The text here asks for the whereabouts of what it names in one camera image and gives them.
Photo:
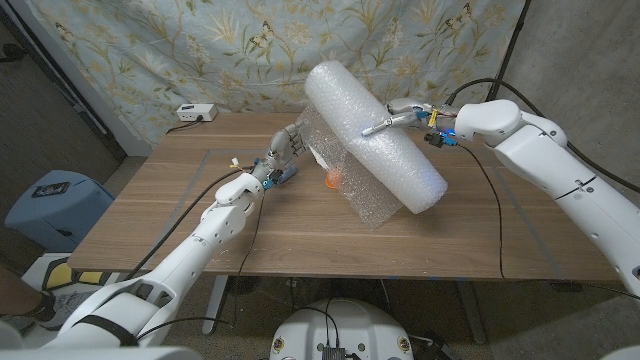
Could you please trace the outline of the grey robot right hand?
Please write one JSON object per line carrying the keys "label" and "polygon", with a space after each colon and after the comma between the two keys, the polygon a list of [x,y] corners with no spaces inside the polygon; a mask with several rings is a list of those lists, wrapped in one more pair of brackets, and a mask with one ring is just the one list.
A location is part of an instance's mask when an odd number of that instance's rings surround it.
{"label": "grey robot right hand", "polygon": [[420,103],[411,98],[399,98],[386,104],[388,116],[373,126],[365,128],[361,134],[366,137],[389,128],[416,128],[420,130],[445,132],[447,121],[455,121],[458,113],[437,108],[429,103]]}

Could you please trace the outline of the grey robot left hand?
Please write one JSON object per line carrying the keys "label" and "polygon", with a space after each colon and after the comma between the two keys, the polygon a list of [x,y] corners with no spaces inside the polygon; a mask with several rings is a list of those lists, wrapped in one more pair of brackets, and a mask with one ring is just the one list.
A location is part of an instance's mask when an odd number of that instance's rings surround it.
{"label": "grey robot left hand", "polygon": [[306,151],[301,125],[296,122],[277,131],[271,139],[266,155],[251,174],[261,183],[278,185],[294,174],[295,160]]}

